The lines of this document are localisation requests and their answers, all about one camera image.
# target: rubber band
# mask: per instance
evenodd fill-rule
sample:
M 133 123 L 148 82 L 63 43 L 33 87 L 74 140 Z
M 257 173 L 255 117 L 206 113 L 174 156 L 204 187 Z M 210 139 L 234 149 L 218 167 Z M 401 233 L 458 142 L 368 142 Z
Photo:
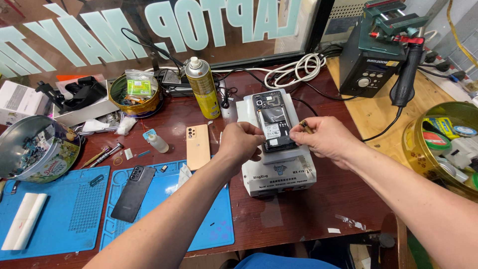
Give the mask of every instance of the rubber band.
M 118 164 L 115 164 L 115 162 L 116 162 L 117 159 L 120 159 L 121 162 L 118 163 Z M 118 166 L 118 165 L 120 165 L 120 164 L 122 164 L 122 163 L 123 163 L 123 158 L 121 158 L 121 157 L 116 157 L 116 159 L 113 160 L 113 165 L 114 165 L 114 166 Z

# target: yellow cable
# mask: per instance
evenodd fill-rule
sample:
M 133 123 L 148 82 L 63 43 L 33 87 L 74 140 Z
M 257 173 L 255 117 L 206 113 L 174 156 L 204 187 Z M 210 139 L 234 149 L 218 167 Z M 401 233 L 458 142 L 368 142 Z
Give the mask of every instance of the yellow cable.
M 478 68 L 478 62 L 477 60 L 468 52 L 465 47 L 461 44 L 460 40 L 458 39 L 458 36 L 456 35 L 456 30 L 455 26 L 453 25 L 453 22 L 451 22 L 451 17 L 450 17 L 450 10 L 451 6 L 453 5 L 453 0 L 450 0 L 450 3 L 448 4 L 448 9 L 446 10 L 446 18 L 448 19 L 448 23 L 450 24 L 451 32 L 453 33 L 453 36 L 455 37 L 456 44 L 458 47 L 463 51 L 463 53 L 470 59 L 470 61 Z

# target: white cable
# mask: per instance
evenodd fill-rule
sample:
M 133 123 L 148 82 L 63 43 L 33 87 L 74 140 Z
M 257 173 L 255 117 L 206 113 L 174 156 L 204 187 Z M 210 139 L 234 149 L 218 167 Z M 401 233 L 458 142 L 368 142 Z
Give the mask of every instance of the white cable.
M 430 37 L 428 37 L 427 39 L 425 39 L 425 42 L 424 42 L 425 44 L 428 43 L 430 40 L 432 40 L 432 38 L 434 38 L 434 37 L 436 36 L 436 34 L 438 33 L 437 30 L 431 30 L 431 31 L 425 32 L 423 35 L 425 36 L 425 35 L 427 35 L 427 34 L 429 34 L 429 33 L 431 33 L 431 32 L 434 32 L 434 33 L 433 33 L 432 36 L 430 36 Z
M 267 72 L 267 74 L 264 77 L 264 84 L 265 84 L 266 87 L 276 90 L 276 89 L 281 89 L 281 88 L 288 87 L 290 85 L 293 85 L 295 83 L 299 83 L 301 81 L 310 81 L 310 80 L 314 79 L 319 74 L 320 68 L 323 67 L 326 64 L 326 62 L 327 62 L 326 57 L 324 57 L 321 60 L 318 53 L 309 53 L 309 54 L 305 55 L 304 57 L 302 57 L 300 60 L 298 60 L 296 62 L 287 64 L 287 65 L 282 66 L 282 67 L 278 67 L 278 68 L 273 69 L 273 70 L 265 69 L 265 68 L 245 68 L 245 69 L 248 70 L 248 71 L 264 71 L 264 72 Z M 291 68 L 291 69 L 284 70 L 284 69 L 286 69 L 290 66 L 294 66 L 294 67 Z M 167 68 L 167 69 L 177 70 L 176 67 L 159 67 L 159 68 L 160 69 Z M 299 70 L 304 69 L 304 68 L 305 68 L 305 72 L 307 73 L 307 75 L 305 75 L 304 77 L 300 77 L 299 76 Z M 232 70 L 233 69 L 212 70 L 211 72 L 213 72 L 213 73 L 229 73 Z M 295 75 L 298 79 L 294 79 L 293 81 L 291 81 L 289 83 L 286 83 L 286 84 L 277 84 L 278 81 L 280 81 L 283 77 L 288 76 L 292 72 L 295 73 Z M 280 75 L 274 81 L 274 85 L 271 86 L 267 83 L 267 78 L 269 76 L 272 76 L 274 73 L 282 73 L 282 75 Z

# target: smartphone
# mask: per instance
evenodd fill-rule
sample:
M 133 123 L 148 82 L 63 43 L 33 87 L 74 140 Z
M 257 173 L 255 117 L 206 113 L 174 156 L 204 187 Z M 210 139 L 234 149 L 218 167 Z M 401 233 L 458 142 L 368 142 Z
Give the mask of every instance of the smartphone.
M 186 127 L 186 164 L 198 170 L 211 160 L 207 124 Z
M 297 148 L 297 144 L 289 137 L 292 128 L 280 91 L 255 94 L 252 96 L 256 111 L 257 123 L 264 132 L 265 152 Z
M 134 222 L 155 173 L 156 169 L 151 167 L 137 165 L 133 168 L 111 212 L 112 218 L 129 223 Z

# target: phone holder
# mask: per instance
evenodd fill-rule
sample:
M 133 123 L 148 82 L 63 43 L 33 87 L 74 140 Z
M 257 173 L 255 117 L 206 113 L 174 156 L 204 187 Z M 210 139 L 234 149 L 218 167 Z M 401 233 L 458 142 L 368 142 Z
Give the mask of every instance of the phone holder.
M 290 94 L 280 91 L 292 126 L 299 123 Z M 253 95 L 236 102 L 238 122 L 249 122 L 259 127 L 252 101 Z M 269 196 L 284 191 L 307 189 L 316 181 L 316 170 L 307 146 L 265 153 L 262 146 L 261 161 L 247 161 L 242 165 L 244 186 L 250 196 Z

